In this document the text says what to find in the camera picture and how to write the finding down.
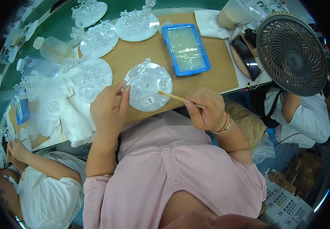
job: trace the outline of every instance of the paintbrush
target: paintbrush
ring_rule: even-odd
[[[177,100],[180,100],[180,101],[183,101],[183,102],[186,101],[185,98],[181,98],[181,97],[176,96],[176,95],[173,95],[173,94],[167,94],[167,93],[165,93],[165,92],[161,92],[161,91],[159,91],[159,94],[163,94],[163,95],[166,95],[166,96],[168,96],[168,97],[170,97],[170,98],[174,98],[174,99],[177,99]],[[205,108],[206,108],[205,106],[202,106],[202,105],[199,105],[199,104],[195,104],[195,106],[196,106],[196,107],[199,107],[199,108],[202,108],[202,109],[205,109]]]

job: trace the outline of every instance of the white bottle cap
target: white bottle cap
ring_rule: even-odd
[[[19,59],[17,61],[16,70],[21,71],[24,68],[24,65],[25,65],[25,59]]]
[[[36,49],[40,49],[43,45],[44,38],[43,37],[37,37],[33,43],[33,47]]]

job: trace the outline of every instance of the water bottle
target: water bottle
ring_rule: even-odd
[[[53,63],[62,64],[64,58],[73,58],[73,49],[63,41],[54,37],[37,37],[34,41],[33,47],[40,50],[42,57]]]
[[[24,59],[18,60],[16,70],[20,71],[23,76],[55,78],[59,71],[59,65],[39,57],[26,56]]]

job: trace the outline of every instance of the wooden tabletop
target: wooden tabletop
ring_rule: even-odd
[[[174,24],[193,23],[197,27],[194,13],[169,14],[158,16],[157,18],[160,24],[165,22],[167,18],[170,18]],[[176,77],[174,75],[169,55],[159,33],[141,42],[129,42],[119,39],[116,47],[101,58],[108,62],[112,69],[112,84],[124,80],[124,77],[132,67],[142,63],[146,58],[150,58],[151,62],[165,67],[169,72],[173,81],[172,94],[179,97],[184,98],[189,91],[198,87],[207,87],[220,93],[237,88],[238,82],[235,69],[224,40],[210,37],[201,37],[201,39],[211,64],[211,70],[189,77]],[[142,112],[130,107],[126,123],[138,121],[182,105],[183,102],[171,98],[164,107],[153,112]]]

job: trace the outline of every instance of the fan grille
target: fan grille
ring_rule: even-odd
[[[303,22],[283,17],[270,17],[268,23],[264,21],[260,26],[259,59],[273,81],[286,91],[300,96],[315,95],[327,80],[322,45]]]

